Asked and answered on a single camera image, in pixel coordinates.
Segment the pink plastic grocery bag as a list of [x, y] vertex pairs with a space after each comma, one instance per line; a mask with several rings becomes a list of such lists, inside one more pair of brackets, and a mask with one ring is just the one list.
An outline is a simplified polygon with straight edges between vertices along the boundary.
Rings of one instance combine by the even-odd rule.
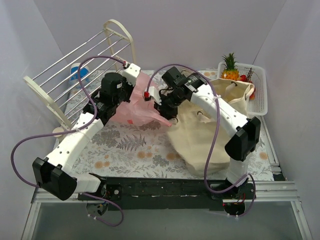
[[142, 126], [152, 121], [170, 127], [172, 124], [154, 108], [154, 101], [145, 101], [143, 93], [147, 87], [150, 77], [140, 72], [136, 85], [130, 96], [130, 102], [122, 102], [116, 109], [115, 115], [110, 119], [112, 122]]

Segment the beige canvas tote bag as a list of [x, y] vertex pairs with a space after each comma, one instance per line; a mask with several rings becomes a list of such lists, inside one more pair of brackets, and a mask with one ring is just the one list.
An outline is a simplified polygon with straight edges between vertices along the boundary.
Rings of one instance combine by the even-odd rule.
[[[224, 101], [241, 114], [248, 115], [249, 98], [255, 91], [252, 83], [218, 78], [212, 80], [211, 84]], [[186, 162], [188, 171], [202, 177], [217, 122], [200, 106], [188, 100], [177, 107], [176, 117], [176, 120], [171, 120], [172, 126], [166, 132], [169, 141]], [[208, 175], [229, 167], [230, 157], [225, 151], [229, 140], [227, 132], [220, 126], [207, 169]]]

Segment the toy pineapple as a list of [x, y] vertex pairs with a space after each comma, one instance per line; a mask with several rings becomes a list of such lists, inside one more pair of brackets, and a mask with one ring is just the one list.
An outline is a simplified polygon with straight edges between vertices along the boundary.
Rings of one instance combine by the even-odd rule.
[[223, 55], [222, 59], [224, 61], [224, 69], [221, 73], [222, 79], [234, 80], [236, 81], [239, 77], [239, 70], [236, 68], [236, 61], [234, 53], [229, 53], [228, 55]]

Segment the cream metal shoe rack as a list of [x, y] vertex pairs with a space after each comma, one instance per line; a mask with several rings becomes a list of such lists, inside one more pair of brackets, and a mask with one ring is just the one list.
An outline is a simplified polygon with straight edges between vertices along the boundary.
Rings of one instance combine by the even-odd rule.
[[103, 29], [24, 82], [52, 112], [63, 130], [70, 130], [88, 101], [89, 94], [101, 86], [108, 72], [122, 71], [122, 62], [136, 63], [132, 35], [115, 19]]

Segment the red toy fruit with stem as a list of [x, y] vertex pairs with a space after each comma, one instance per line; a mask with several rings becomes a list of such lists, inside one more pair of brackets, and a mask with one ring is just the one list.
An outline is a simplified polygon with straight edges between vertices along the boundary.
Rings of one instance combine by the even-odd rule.
[[[241, 82], [246, 82], [246, 83], [251, 83], [253, 84], [252, 82], [252, 75], [253, 75], [253, 69], [250, 68], [249, 69], [249, 72], [247, 73], [247, 75], [243, 74], [243, 75], [240, 75], [236, 80], [237, 81], [241, 81]], [[253, 93], [250, 95], [249, 97], [249, 100], [250, 101], [253, 101], [255, 99], [255, 92], [256, 92], [256, 89], [253, 90]]]

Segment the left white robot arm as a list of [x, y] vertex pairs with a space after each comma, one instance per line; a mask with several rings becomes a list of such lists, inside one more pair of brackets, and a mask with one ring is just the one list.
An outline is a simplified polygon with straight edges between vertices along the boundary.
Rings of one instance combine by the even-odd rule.
[[95, 200], [106, 196], [101, 178], [93, 173], [71, 176], [75, 161], [93, 136], [116, 114], [122, 102], [130, 102], [139, 70], [108, 72], [101, 86], [91, 94], [91, 101], [83, 108], [73, 133], [67, 134], [45, 158], [36, 158], [32, 164], [38, 186], [62, 201], [73, 193], [89, 193]]

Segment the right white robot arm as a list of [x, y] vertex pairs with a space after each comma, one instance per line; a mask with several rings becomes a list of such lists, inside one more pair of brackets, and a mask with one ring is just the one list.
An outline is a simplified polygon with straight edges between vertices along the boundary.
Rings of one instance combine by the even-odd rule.
[[147, 85], [143, 94], [145, 101], [154, 99], [154, 107], [167, 120], [178, 114], [178, 106], [185, 100], [196, 104], [216, 120], [216, 129], [209, 152], [213, 152], [220, 127], [230, 137], [224, 149], [230, 157], [230, 165], [223, 184], [215, 188], [204, 181], [207, 190], [213, 195], [227, 195], [237, 199], [245, 192], [244, 186], [252, 175], [248, 173], [247, 156], [253, 152], [260, 139], [261, 122], [257, 117], [249, 118], [229, 105], [218, 96], [210, 79], [194, 70], [184, 76], [178, 70], [179, 65], [168, 64], [169, 70], [162, 79], [168, 86], [169, 93], [162, 94], [151, 85]]

